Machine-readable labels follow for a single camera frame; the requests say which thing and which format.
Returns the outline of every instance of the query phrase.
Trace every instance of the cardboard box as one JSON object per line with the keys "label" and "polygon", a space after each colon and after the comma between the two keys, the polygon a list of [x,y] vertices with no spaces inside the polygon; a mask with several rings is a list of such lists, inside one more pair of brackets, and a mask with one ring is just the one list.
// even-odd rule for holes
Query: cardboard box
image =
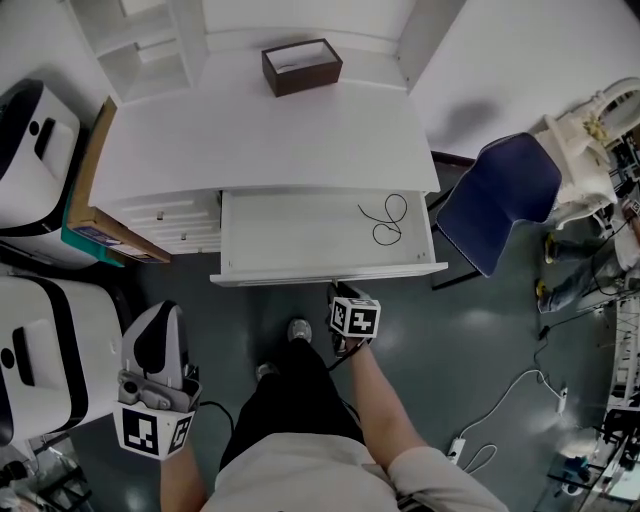
{"label": "cardboard box", "polygon": [[100,153],[116,113],[116,105],[107,99],[98,114],[71,197],[67,227],[112,251],[144,263],[169,263],[171,255],[140,235],[130,231],[109,215],[89,206],[89,194],[96,174]]}

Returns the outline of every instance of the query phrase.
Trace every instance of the chair leg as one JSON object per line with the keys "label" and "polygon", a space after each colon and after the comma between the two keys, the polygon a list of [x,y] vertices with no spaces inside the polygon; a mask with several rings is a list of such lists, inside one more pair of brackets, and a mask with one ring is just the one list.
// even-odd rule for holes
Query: chair leg
{"label": "chair leg", "polygon": [[431,203],[429,206],[427,206],[427,211],[430,212],[434,208],[437,208],[438,206],[440,206],[440,204],[444,203],[447,199],[449,199],[449,196],[451,195],[452,191],[453,191],[453,189],[447,190],[438,199],[436,199],[433,203]]}
{"label": "chair leg", "polygon": [[480,277],[481,275],[482,275],[482,272],[480,272],[479,270],[474,270],[473,272],[469,272],[468,274],[465,274],[463,276],[456,277],[455,279],[451,279],[450,281],[445,281],[444,283],[440,283],[435,286],[432,286],[431,289],[434,291],[442,290],[443,288],[449,288],[450,286],[464,283],[465,281],[469,281],[476,277]]}

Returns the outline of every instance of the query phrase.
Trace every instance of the chair seat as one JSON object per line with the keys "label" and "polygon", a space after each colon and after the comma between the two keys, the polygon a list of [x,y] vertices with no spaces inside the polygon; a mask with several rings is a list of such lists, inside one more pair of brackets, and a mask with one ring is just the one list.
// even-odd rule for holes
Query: chair seat
{"label": "chair seat", "polygon": [[438,211],[436,224],[469,263],[489,277],[515,222],[546,221],[561,179],[533,136],[506,137],[480,152]]}
{"label": "chair seat", "polygon": [[469,263],[483,276],[489,277],[498,266],[513,223],[492,201],[483,203],[482,215],[479,215],[476,206],[478,193],[472,187],[456,190],[447,202],[450,207],[443,207],[436,223]]}

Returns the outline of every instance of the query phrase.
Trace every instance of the leg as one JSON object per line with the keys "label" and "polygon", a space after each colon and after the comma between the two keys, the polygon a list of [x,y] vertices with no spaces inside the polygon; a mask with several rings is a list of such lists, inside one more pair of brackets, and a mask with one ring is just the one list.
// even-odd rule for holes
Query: leg
{"label": "leg", "polygon": [[593,256],[603,244],[604,242],[597,238],[587,239],[580,243],[561,240],[553,242],[549,252],[555,261],[584,260]]}
{"label": "leg", "polygon": [[541,313],[549,313],[567,306],[589,291],[589,288],[594,284],[594,274],[598,279],[598,284],[606,286],[622,273],[615,245],[613,241],[607,242],[591,258],[583,261],[561,285],[553,290],[543,292],[538,301],[538,309]]}
{"label": "leg", "polygon": [[277,374],[265,375],[258,388],[240,411],[234,433],[220,460],[220,471],[238,455],[283,428],[290,414],[290,400],[284,379]]}
{"label": "leg", "polygon": [[362,430],[342,403],[324,361],[308,341],[291,340],[275,363],[280,373],[262,377],[256,392],[242,407],[220,470],[275,433],[337,435],[364,444]]}
{"label": "leg", "polygon": [[307,341],[291,341],[277,364],[295,408],[288,432],[337,435],[364,444],[362,430],[342,403],[324,361]]}

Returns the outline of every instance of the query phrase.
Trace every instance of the white desk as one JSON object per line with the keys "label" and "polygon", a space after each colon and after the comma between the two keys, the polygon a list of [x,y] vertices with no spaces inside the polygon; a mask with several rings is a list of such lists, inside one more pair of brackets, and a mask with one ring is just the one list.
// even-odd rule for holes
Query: white desk
{"label": "white desk", "polygon": [[[275,98],[258,51],[213,54],[198,89],[116,113],[89,203],[173,254],[221,249],[221,284],[446,268],[424,208],[440,190],[429,145],[388,56],[373,56],[350,54],[338,84]],[[383,247],[357,205],[386,218],[396,191],[403,238]]]}

